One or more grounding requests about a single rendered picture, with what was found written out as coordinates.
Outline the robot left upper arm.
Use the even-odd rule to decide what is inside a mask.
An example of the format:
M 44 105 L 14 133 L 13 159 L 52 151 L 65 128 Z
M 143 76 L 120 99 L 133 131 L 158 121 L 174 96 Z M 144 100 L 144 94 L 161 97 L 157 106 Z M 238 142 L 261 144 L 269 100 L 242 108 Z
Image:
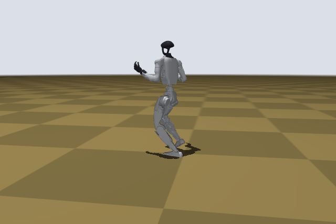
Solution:
M 155 61 L 155 76 L 156 76 L 156 80 L 154 82 L 158 83 L 160 82 L 160 74 L 161 74 L 161 68 L 162 65 L 164 64 L 164 58 L 163 59 L 157 59 Z

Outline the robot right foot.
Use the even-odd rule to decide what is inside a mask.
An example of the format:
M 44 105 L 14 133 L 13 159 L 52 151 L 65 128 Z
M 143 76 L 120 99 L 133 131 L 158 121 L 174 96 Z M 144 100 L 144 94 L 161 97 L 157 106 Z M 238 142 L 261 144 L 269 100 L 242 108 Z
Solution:
M 176 143 L 175 143 L 175 146 L 176 147 L 179 147 L 179 146 L 181 146 L 182 144 L 184 144 L 185 143 L 185 141 L 183 140 L 183 139 L 179 139 L 179 141 L 177 141 Z

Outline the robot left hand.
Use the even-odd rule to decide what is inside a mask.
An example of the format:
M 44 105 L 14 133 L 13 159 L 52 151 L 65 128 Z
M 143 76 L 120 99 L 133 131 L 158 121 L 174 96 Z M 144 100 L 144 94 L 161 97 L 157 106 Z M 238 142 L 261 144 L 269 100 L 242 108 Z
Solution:
M 146 71 L 143 69 L 141 69 L 141 67 L 139 66 L 139 62 L 138 62 L 138 65 L 136 64 L 136 62 L 134 63 L 134 69 L 139 72 L 141 75 L 142 75 L 142 72 L 143 73 L 146 73 Z

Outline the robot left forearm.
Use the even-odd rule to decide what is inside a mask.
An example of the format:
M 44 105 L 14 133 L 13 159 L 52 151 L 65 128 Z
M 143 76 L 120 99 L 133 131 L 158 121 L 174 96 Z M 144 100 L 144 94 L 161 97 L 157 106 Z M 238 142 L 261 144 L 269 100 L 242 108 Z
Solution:
M 150 75 L 147 72 L 146 73 L 142 72 L 142 76 L 151 82 L 156 80 L 156 76 Z

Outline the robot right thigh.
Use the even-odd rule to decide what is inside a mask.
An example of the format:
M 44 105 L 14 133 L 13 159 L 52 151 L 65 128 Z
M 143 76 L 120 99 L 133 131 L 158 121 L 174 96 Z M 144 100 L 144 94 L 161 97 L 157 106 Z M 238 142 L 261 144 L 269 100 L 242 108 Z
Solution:
M 173 107 L 176 106 L 177 104 L 178 104 L 178 101 L 176 101 L 173 104 L 168 104 L 167 106 L 164 106 L 165 111 L 164 111 L 163 117 L 161 119 L 161 123 L 162 124 L 165 125 L 166 123 L 169 123 L 169 119 L 168 119 L 167 115 L 171 112 L 171 110 L 173 109 Z

